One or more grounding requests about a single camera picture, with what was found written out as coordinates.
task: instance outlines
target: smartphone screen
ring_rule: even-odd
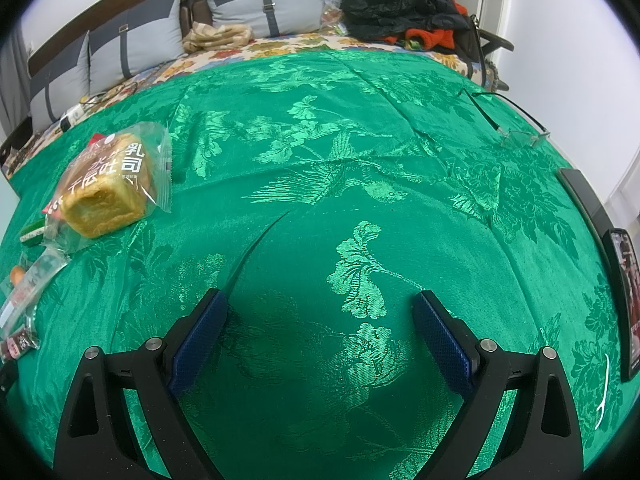
[[[611,240],[622,275],[630,330],[630,364],[631,369],[635,370],[640,365],[640,268],[631,238],[626,231],[612,232]]]

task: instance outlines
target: green tablecloth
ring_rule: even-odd
[[[259,59],[140,92],[37,155],[12,179],[22,201],[2,275],[20,254],[17,232],[94,132],[158,121],[174,140],[173,212],[76,254],[40,301],[42,348],[19,362],[11,399],[38,451],[52,459],[85,348],[163,335],[289,211],[248,259],[222,339],[180,400],[227,480],[413,478],[460,406],[414,333],[408,301],[423,288],[504,349],[558,350],[593,460],[640,384],[620,383],[598,251],[556,181],[566,162],[546,142],[501,146],[461,88],[479,90],[410,54]],[[480,99],[504,129],[530,129]],[[489,465],[510,402],[474,470]]]

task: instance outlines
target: floral bedspread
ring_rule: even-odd
[[[86,113],[85,119],[91,115],[116,104],[119,101],[135,94],[136,92],[149,88],[152,85],[163,83],[171,79],[215,68],[229,63],[237,63],[259,57],[282,56],[284,54],[295,54],[299,52],[314,52],[318,50],[371,50],[381,52],[402,52],[404,54],[415,54],[416,56],[426,56],[441,63],[448,68],[455,70],[476,84],[482,84],[481,65],[471,63],[470,67],[456,55],[439,54],[437,52],[420,52],[405,50],[401,46],[389,45],[386,43],[366,43],[348,36],[330,36],[316,33],[295,34],[293,36],[283,36],[280,38],[262,38],[252,41],[245,47],[220,50],[217,52],[196,52],[189,56],[184,56],[161,66],[153,67],[141,72],[124,83],[112,88],[93,105]],[[494,73],[486,70],[485,88],[490,88],[493,82]],[[4,165],[2,172],[7,178],[11,176],[29,160],[31,160],[44,147],[49,146],[63,133],[58,122],[53,123],[40,136],[33,136],[18,152],[12,153]]]

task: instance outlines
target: pile of clothes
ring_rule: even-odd
[[[360,40],[453,49],[454,31],[469,30],[466,9],[454,0],[342,0],[341,8],[349,34]]]

